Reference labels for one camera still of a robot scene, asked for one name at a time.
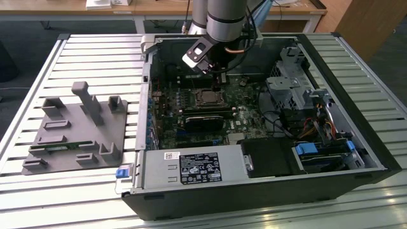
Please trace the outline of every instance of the table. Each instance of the table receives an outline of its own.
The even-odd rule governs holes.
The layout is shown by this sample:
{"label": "table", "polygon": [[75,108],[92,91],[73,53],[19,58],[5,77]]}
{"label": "table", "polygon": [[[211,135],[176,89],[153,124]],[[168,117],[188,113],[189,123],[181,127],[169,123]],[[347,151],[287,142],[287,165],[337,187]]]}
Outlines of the table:
{"label": "table", "polygon": [[[317,9],[309,0],[287,4],[281,8],[281,20],[305,20],[303,32],[313,32],[327,10]],[[183,20],[187,0],[133,0],[129,6],[85,10],[85,0],[1,0],[0,21],[97,21],[132,20],[137,33],[145,33],[145,20]],[[271,9],[267,20],[280,19],[280,9]]]}
{"label": "table", "polygon": [[[404,169],[400,173],[335,200],[164,221],[140,220],[120,200],[120,192],[115,191],[116,168],[23,176],[21,164],[44,116],[44,98],[61,96],[64,103],[80,102],[71,92],[75,81],[88,82],[88,91],[99,101],[119,94],[129,102],[123,163],[135,161],[141,35],[71,35],[51,50],[0,142],[1,228],[402,227],[407,223],[407,109],[341,38],[328,33],[307,37]],[[323,79],[312,69],[311,74],[323,87]]]}

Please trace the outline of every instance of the motherboard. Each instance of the motherboard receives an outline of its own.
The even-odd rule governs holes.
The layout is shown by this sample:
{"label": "motherboard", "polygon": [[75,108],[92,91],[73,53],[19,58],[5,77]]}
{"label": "motherboard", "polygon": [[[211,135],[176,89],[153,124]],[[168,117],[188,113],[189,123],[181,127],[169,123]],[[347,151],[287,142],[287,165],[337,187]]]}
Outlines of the motherboard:
{"label": "motherboard", "polygon": [[212,77],[187,75],[153,86],[160,149],[233,145],[267,137],[257,111],[260,84],[244,75],[227,76],[217,90]]}

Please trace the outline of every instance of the circuit board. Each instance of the circuit board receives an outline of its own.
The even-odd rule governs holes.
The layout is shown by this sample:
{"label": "circuit board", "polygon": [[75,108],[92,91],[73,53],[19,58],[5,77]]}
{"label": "circuit board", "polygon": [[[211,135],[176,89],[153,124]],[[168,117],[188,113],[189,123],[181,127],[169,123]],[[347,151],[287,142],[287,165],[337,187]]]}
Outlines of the circuit board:
{"label": "circuit board", "polygon": [[[259,84],[247,83],[244,76],[231,77],[216,93],[209,88],[183,89],[179,83],[169,83],[153,94],[160,149],[229,145],[228,135],[235,133],[244,138],[267,137],[257,112],[257,90]],[[221,114],[221,128],[191,133],[184,125],[188,112],[196,112],[196,116]]]}

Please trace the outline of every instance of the white box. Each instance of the white box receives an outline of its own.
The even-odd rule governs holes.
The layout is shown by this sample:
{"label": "white box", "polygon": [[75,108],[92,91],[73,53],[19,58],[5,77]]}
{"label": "white box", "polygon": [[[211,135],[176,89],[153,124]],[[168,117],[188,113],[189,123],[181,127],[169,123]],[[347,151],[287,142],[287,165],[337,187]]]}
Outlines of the white box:
{"label": "white box", "polygon": [[128,6],[132,0],[111,0],[113,5]]}
{"label": "white box", "polygon": [[87,0],[87,10],[111,9],[112,4],[109,0]]}

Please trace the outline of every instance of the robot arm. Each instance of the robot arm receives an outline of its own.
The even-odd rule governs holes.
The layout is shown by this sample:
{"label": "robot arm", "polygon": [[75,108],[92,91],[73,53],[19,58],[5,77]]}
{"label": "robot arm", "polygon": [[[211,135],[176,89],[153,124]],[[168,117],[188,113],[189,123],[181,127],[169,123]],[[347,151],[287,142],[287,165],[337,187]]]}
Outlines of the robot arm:
{"label": "robot arm", "polygon": [[195,12],[197,7],[193,6],[192,27],[204,23],[205,2],[207,34],[191,46],[183,56],[183,61],[196,71],[221,73],[235,55],[245,51],[236,49],[240,43],[244,16],[249,14],[249,12],[245,13],[247,0],[197,0],[195,4],[199,4],[201,9]]}

